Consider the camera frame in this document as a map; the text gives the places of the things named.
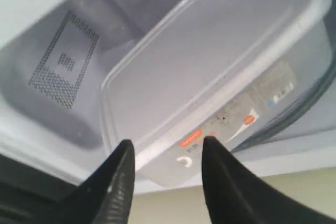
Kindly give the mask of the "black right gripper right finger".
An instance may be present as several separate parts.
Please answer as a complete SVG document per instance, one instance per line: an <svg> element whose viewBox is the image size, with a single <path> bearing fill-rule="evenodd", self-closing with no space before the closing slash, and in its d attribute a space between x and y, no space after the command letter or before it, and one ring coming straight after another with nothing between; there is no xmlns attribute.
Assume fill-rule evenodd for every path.
<svg viewBox="0 0 336 224"><path fill-rule="evenodd" d="M203 142L202 184L211 223L335 223L268 185L213 136Z"/></svg>

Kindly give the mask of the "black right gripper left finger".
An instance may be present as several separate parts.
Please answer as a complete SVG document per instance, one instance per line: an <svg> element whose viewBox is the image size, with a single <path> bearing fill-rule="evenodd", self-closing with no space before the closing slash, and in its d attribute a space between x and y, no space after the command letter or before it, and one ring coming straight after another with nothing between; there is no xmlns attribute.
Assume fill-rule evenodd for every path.
<svg viewBox="0 0 336 224"><path fill-rule="evenodd" d="M74 192L48 214L46 223L127 223L135 183L135 153L123 140Z"/></svg>

